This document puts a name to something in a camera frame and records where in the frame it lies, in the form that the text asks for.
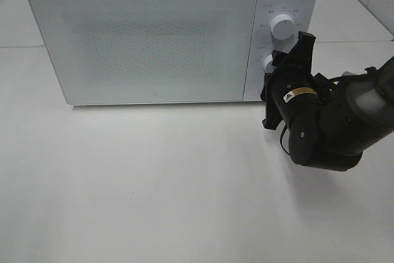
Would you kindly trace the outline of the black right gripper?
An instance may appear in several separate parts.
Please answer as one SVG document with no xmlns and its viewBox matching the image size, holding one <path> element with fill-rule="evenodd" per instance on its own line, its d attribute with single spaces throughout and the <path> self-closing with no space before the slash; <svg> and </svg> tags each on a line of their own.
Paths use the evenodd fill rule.
<svg viewBox="0 0 394 263">
<path fill-rule="evenodd" d="M 287 127 L 317 127 L 322 107 L 312 70 L 316 37 L 299 31 L 298 41 L 288 52 L 274 50 L 273 72 L 265 74 L 260 98 L 265 102 L 265 129 L 276 130 L 280 122 Z"/>
</svg>

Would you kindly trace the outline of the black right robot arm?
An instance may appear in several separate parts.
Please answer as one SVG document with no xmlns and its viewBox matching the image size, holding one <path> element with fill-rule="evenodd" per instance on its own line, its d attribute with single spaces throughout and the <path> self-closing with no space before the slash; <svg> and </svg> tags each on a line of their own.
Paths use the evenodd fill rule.
<svg viewBox="0 0 394 263">
<path fill-rule="evenodd" d="M 284 124 L 284 151 L 298 165 L 354 168 L 363 152 L 393 132 L 393 60 L 363 74 L 312 74 L 315 36 L 300 32 L 289 52 L 272 52 L 261 99 L 265 129 Z"/>
</svg>

